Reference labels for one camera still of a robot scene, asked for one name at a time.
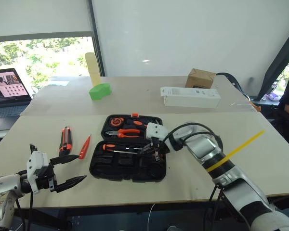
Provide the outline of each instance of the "toolbox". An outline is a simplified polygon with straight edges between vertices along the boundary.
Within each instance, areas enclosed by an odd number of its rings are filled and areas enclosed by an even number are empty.
[[[166,176],[166,145],[158,151],[143,152],[151,141],[145,138],[148,123],[162,125],[158,117],[110,115],[107,117],[90,163],[90,173],[96,178],[159,182]]]

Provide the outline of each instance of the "laptop keyboard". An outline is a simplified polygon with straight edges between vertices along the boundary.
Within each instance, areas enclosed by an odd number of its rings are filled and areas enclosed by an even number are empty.
[[[14,107],[0,107],[0,117],[19,116],[27,105]]]

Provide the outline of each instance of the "white cable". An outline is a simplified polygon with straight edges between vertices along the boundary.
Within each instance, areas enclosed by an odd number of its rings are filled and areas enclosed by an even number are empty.
[[[18,231],[20,229],[20,227],[22,227],[22,223],[20,224],[20,226],[18,226],[18,228],[15,231]]]
[[[149,231],[149,220],[150,220],[150,215],[151,215],[151,212],[152,212],[152,209],[154,207],[155,204],[152,205],[151,209],[150,209],[150,212],[149,212],[149,217],[148,217],[148,231]]]

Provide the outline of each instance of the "cardboard box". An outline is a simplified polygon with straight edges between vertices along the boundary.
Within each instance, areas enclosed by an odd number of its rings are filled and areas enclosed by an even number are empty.
[[[185,87],[210,89],[215,75],[216,74],[213,72],[193,68],[191,73],[188,75]]]
[[[160,88],[166,106],[216,108],[221,100],[216,89]]]

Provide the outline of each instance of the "white wall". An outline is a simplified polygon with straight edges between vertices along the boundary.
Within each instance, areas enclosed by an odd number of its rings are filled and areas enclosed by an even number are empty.
[[[0,0],[0,36],[91,31],[87,0]]]
[[[187,75],[195,67],[231,73],[256,95],[289,36],[289,0],[92,2],[107,76]]]

